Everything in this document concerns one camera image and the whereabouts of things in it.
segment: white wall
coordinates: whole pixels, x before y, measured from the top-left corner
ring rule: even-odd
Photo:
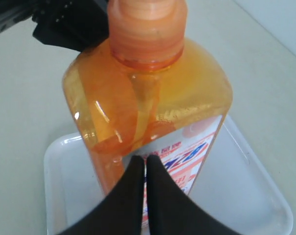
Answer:
[[[296,0],[235,0],[296,55]]]

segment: white label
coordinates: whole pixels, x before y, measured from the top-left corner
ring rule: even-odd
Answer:
[[[218,116],[193,123],[143,146],[131,153],[131,156],[158,155],[176,184],[184,193],[188,194],[221,119],[222,116]],[[148,210],[145,186],[142,226],[147,224]]]

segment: orange plastic bottle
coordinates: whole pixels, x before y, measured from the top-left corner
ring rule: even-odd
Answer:
[[[184,0],[110,0],[108,16],[109,39],[81,53],[63,80],[103,191],[122,176],[124,157],[155,153],[189,193],[230,108],[230,84],[184,37]]]

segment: bottle neck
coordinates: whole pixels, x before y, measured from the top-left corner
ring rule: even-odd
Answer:
[[[108,16],[112,55],[122,64],[156,71],[182,55],[184,0],[110,0]]]

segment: white plastic tray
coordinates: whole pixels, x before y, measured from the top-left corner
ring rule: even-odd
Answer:
[[[102,200],[78,133],[47,149],[45,188],[48,235],[77,222]],[[288,203],[229,117],[190,197],[243,235],[289,235],[293,227]]]

